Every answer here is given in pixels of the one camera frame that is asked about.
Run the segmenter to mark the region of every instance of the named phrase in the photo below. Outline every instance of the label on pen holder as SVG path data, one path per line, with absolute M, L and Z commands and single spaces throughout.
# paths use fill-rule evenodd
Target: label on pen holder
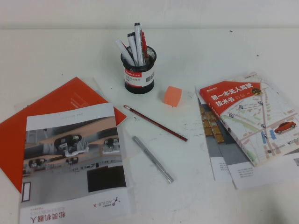
M 154 66 L 146 72 L 133 72 L 125 68 L 125 81 L 135 88 L 145 87 L 154 81 Z

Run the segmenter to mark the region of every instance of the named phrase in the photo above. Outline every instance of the white wall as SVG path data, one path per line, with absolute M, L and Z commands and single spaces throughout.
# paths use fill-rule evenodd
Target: white wall
M 298 0 L 0 0 L 0 28 L 299 26 Z

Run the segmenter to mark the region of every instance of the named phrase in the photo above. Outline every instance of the book cover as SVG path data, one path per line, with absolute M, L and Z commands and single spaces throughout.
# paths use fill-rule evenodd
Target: book cover
M 22 186 L 27 116 L 63 112 L 102 103 L 107 101 L 76 77 L 0 124 L 0 135 L 5 139 L 2 142 L 0 167 L 19 192 Z M 116 124 L 119 124 L 126 116 L 117 109 L 114 111 Z
M 27 117 L 20 223 L 95 223 L 130 212 L 111 103 Z
M 297 111 L 256 73 L 199 93 L 254 166 L 298 148 Z

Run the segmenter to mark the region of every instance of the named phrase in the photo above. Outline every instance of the white marker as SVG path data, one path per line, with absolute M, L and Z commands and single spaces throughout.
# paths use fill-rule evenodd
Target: white marker
M 121 42 L 119 39 L 115 41 L 116 45 L 118 46 L 119 50 L 122 53 L 122 56 L 126 59 L 129 65 L 135 66 L 133 59 L 131 58 L 131 55 L 126 49 L 126 46 Z
M 135 37 L 136 37 L 136 48 L 137 48 L 137 57 L 138 57 L 138 64 L 139 66 L 145 65 L 145 60 L 143 58 L 143 52 L 142 52 L 142 33 L 141 33 L 141 26 L 140 23 L 135 23 L 134 25 L 135 29 Z
M 128 41 L 129 41 L 129 44 L 130 44 L 130 47 L 131 47 L 131 50 L 132 50 L 135 66 L 138 66 L 139 63 L 138 63 L 137 49 L 136 49 L 136 44 L 135 44 L 135 41 L 134 41 L 134 36 L 135 35 L 133 35 L 133 33 L 128 34 Z

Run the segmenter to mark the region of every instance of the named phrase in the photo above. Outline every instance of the red car illustration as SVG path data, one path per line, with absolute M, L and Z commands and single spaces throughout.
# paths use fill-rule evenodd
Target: red car illustration
M 282 123 L 281 125 L 278 126 L 278 128 L 275 129 L 275 133 L 282 133 L 283 131 L 285 131 L 286 129 L 289 129 L 289 128 L 294 128 L 296 126 L 296 123 L 295 122 L 285 122 L 285 123 Z

